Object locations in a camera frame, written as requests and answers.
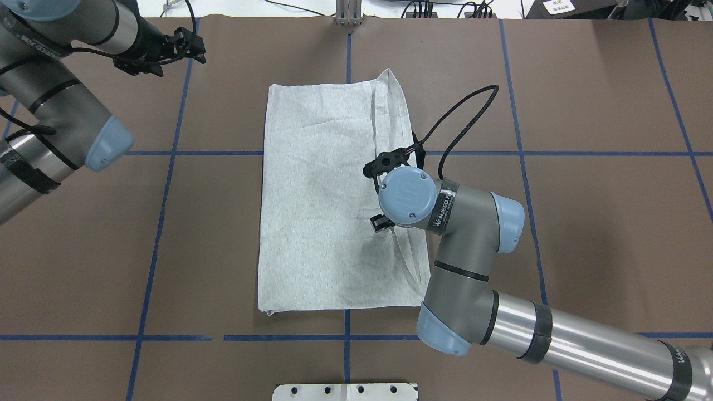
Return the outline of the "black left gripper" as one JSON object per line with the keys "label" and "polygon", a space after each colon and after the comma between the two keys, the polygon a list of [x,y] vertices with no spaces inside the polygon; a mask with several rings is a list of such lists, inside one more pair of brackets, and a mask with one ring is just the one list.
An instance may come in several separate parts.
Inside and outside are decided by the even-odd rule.
{"label": "black left gripper", "polygon": [[130,48],[115,56],[114,67],[129,75],[163,76],[163,66],[190,58],[206,64],[206,46],[193,31],[176,31],[173,35],[160,31],[140,31]]}

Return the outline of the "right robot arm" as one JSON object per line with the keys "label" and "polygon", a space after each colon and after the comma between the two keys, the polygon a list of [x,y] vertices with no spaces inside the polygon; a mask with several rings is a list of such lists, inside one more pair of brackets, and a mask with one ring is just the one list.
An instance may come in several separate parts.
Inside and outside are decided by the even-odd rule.
{"label": "right robot arm", "polygon": [[711,399],[711,220],[694,183],[614,158],[533,159],[529,182],[445,180],[415,167],[378,178],[382,213],[428,234],[418,337],[477,345],[580,373],[644,399]]}

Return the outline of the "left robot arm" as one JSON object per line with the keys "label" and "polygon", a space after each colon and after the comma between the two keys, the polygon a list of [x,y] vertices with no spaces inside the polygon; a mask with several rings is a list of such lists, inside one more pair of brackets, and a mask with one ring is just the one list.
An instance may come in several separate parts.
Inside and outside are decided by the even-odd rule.
{"label": "left robot arm", "polygon": [[129,152],[134,136],[63,64],[78,52],[107,57],[137,76],[163,76],[184,58],[206,63],[204,40],[191,28],[165,34],[140,15],[136,1],[3,1],[2,96],[36,118],[2,139],[2,223],[82,167],[101,171]]}

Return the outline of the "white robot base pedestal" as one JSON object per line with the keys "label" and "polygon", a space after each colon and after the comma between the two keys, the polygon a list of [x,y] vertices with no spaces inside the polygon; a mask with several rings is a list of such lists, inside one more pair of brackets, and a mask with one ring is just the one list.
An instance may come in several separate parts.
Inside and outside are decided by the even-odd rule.
{"label": "white robot base pedestal", "polygon": [[420,400],[412,383],[326,383],[279,385],[272,400]]}

